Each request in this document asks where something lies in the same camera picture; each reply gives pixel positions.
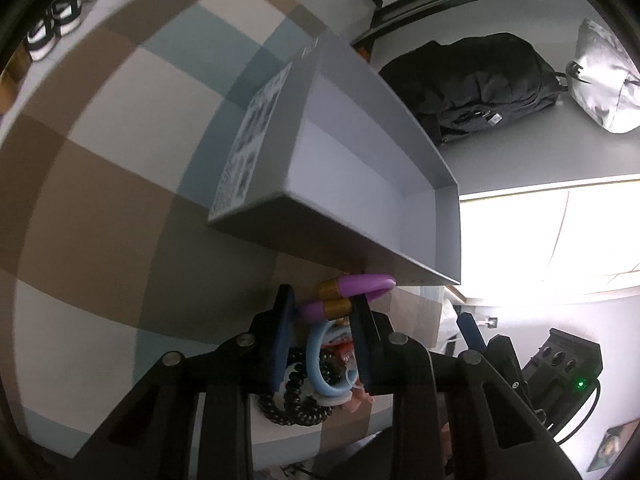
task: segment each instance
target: bright window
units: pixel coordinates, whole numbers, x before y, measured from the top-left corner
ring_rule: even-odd
[[[640,181],[460,204],[468,298],[558,300],[640,285]]]

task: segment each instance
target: silver bag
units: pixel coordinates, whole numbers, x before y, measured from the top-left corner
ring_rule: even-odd
[[[640,126],[640,73],[612,32],[585,19],[566,72],[571,96],[604,129]]]

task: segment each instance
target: black device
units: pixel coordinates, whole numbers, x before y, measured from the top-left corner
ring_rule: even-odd
[[[457,358],[435,354],[393,332],[364,295],[351,300],[360,380],[374,396],[394,395],[392,480],[444,478],[438,392],[447,402],[456,480],[580,479],[502,375],[514,356],[508,338],[489,342],[486,357],[474,350]],[[248,332],[208,354],[162,356],[58,478],[185,480],[196,401],[205,392],[198,480],[251,479],[248,396],[273,392],[284,376],[293,304],[293,289],[281,285],[273,309],[257,314]]]
[[[602,372],[600,345],[552,328],[522,369],[532,405],[546,413],[545,427],[558,434],[591,397]]]
[[[436,145],[542,110],[567,90],[564,73],[507,32],[430,41],[389,62],[380,76]]]

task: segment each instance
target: cardboard box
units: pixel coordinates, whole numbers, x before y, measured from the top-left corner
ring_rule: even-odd
[[[330,31],[252,99],[209,221],[345,272],[460,282],[455,179],[393,91]]]

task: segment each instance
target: checkered tablecloth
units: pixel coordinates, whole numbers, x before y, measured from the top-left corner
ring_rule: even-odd
[[[0,148],[0,374],[35,442],[72,456],[165,351],[210,351],[279,283],[304,300],[337,275],[207,226],[249,100],[322,30],[295,0],[135,0],[17,115]],[[389,406],[322,428],[254,416],[256,466],[357,440]]]

